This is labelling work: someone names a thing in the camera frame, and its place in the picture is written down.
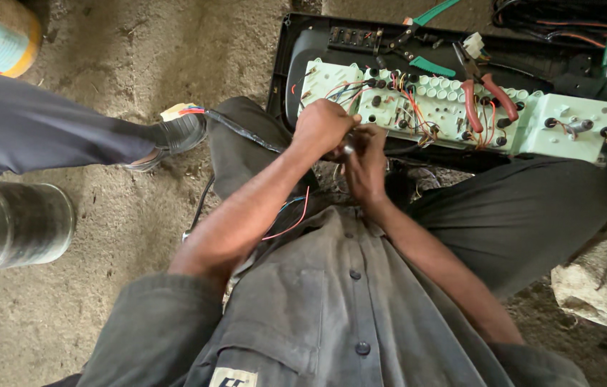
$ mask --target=concrete floor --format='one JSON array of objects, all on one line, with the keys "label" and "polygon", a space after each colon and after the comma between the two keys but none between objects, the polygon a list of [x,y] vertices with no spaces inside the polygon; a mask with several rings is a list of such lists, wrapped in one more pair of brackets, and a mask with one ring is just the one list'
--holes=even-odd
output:
[{"label": "concrete floor", "polygon": [[[434,5],[293,1],[299,10],[388,22]],[[177,102],[212,106],[243,94],[264,104],[280,21],[292,9],[289,0],[26,2],[42,15],[47,39],[23,79],[139,123]],[[430,25],[492,32],[487,22],[487,0],[463,0]],[[209,175],[202,144],[147,174],[90,166],[4,177],[60,186],[75,202],[78,224],[57,261],[0,271],[0,386],[39,386],[81,368],[119,289],[167,267]],[[209,195],[207,210],[216,204]],[[607,386],[607,351],[597,347],[607,329],[569,323],[545,281],[509,309],[532,345],[570,357],[593,385]]]}]

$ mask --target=white connector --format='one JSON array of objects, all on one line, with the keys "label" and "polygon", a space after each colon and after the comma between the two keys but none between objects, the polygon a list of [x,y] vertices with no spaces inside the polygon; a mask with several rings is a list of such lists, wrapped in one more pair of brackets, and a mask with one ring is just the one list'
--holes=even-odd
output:
[{"label": "white connector", "polygon": [[464,48],[473,59],[480,56],[480,50],[483,47],[485,47],[485,45],[482,43],[482,37],[480,37],[480,34],[477,32],[464,40]]}]

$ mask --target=person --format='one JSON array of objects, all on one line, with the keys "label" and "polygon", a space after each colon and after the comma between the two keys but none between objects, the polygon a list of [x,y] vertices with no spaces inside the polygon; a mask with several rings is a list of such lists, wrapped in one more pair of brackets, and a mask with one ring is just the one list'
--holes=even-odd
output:
[{"label": "person", "polygon": [[[287,149],[207,121],[222,204],[167,272],[121,290],[72,385],[587,385],[571,361],[526,346],[499,301],[604,224],[594,165],[514,161],[402,211],[385,191],[385,132],[339,105],[308,105],[293,137],[244,97],[216,110]],[[353,128],[345,177],[359,207],[328,206],[310,168]]]},{"label": "person", "polygon": [[155,125],[103,116],[76,102],[0,75],[0,174],[125,164],[146,172],[205,138],[202,115]]}]

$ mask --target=metal bucket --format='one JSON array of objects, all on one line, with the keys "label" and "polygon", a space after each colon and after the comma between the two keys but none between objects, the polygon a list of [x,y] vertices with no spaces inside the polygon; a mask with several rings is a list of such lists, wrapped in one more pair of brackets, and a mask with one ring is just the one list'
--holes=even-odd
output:
[{"label": "metal bucket", "polygon": [[71,201],[54,185],[0,182],[0,268],[59,258],[75,220]]}]

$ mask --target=red-handled pliers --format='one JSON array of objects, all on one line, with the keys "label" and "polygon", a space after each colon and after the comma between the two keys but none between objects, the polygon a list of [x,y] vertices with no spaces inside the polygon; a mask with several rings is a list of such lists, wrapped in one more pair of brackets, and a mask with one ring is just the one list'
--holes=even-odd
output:
[{"label": "red-handled pliers", "polygon": [[459,62],[461,62],[461,66],[464,66],[464,69],[466,70],[466,77],[468,77],[468,80],[461,84],[461,88],[466,92],[466,117],[468,117],[473,131],[475,133],[482,132],[482,124],[478,118],[478,110],[475,109],[475,101],[473,98],[475,93],[475,82],[483,85],[483,87],[488,89],[489,92],[497,98],[504,110],[506,110],[506,115],[511,122],[516,121],[518,119],[516,105],[511,101],[511,98],[506,95],[506,92],[500,89],[499,86],[492,81],[492,74],[480,76],[478,64],[471,58],[471,55],[466,52],[466,49],[464,49],[461,42],[454,43],[454,50],[456,51],[456,56],[459,58]]}]

